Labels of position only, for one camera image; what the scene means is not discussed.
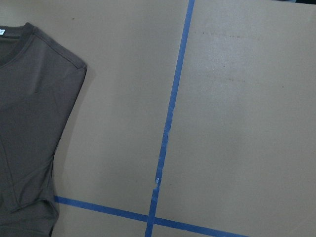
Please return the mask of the brown t-shirt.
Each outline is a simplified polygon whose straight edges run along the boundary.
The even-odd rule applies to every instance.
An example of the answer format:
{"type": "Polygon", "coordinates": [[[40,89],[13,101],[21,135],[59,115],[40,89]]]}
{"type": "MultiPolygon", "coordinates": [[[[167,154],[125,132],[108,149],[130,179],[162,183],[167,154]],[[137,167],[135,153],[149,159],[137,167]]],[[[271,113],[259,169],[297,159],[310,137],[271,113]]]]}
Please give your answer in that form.
{"type": "Polygon", "coordinates": [[[86,63],[30,23],[0,28],[0,234],[49,237],[54,155],[86,63]]]}

